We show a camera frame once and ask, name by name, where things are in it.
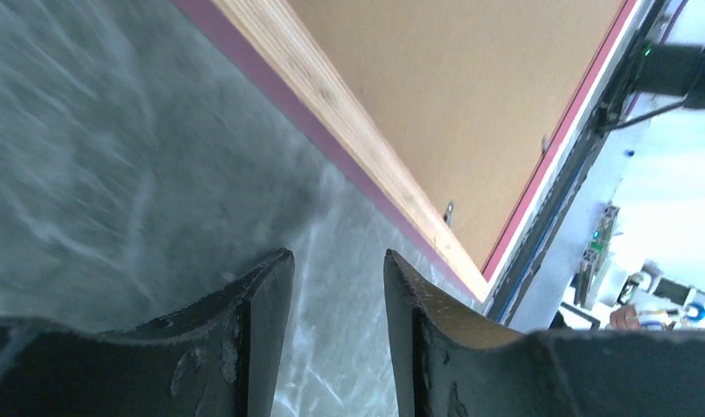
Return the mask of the pink picture frame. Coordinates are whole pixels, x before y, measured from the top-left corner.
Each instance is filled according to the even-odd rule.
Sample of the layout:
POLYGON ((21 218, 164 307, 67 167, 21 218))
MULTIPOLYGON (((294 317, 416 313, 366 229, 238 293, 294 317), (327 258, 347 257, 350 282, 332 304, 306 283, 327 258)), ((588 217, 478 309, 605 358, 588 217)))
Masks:
POLYGON ((483 273, 488 259, 476 265, 457 239, 455 204, 435 208, 294 12, 293 2, 182 1, 179 8, 450 282, 486 301, 492 289, 483 273))

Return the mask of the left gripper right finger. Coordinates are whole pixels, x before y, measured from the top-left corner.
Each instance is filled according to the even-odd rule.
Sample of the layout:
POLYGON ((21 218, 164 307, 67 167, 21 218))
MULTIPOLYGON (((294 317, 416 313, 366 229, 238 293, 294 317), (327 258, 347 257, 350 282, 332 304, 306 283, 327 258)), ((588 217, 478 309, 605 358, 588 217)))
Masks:
POLYGON ((389 347, 402 416, 705 416, 705 331, 521 334, 388 250, 389 347))

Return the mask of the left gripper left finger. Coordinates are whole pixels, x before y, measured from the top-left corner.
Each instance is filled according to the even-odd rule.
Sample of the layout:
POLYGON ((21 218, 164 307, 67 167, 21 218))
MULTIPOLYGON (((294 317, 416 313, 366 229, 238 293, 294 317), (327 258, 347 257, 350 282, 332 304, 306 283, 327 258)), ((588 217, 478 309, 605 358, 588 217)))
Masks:
POLYGON ((129 331, 0 317, 0 416, 267 416, 294 281, 291 251, 129 331))

